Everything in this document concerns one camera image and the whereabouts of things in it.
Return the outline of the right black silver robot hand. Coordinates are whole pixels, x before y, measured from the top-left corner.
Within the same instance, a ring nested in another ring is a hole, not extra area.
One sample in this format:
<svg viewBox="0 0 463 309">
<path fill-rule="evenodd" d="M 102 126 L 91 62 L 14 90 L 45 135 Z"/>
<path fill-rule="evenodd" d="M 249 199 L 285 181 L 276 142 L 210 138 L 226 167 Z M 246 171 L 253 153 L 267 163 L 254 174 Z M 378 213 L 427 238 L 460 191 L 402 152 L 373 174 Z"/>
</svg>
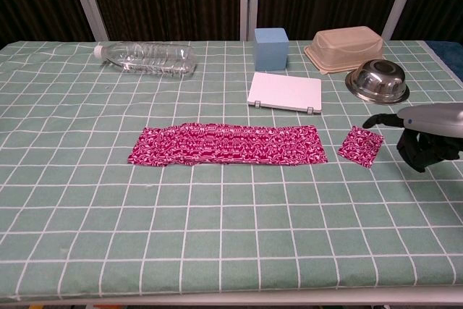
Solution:
<svg viewBox="0 0 463 309">
<path fill-rule="evenodd" d="M 455 161 L 462 152 L 462 104 L 431 103 L 408 106 L 395 114 L 375 114 L 362 125 L 402 128 L 396 145 L 402 159 L 416 172 L 442 161 Z"/>
</svg>

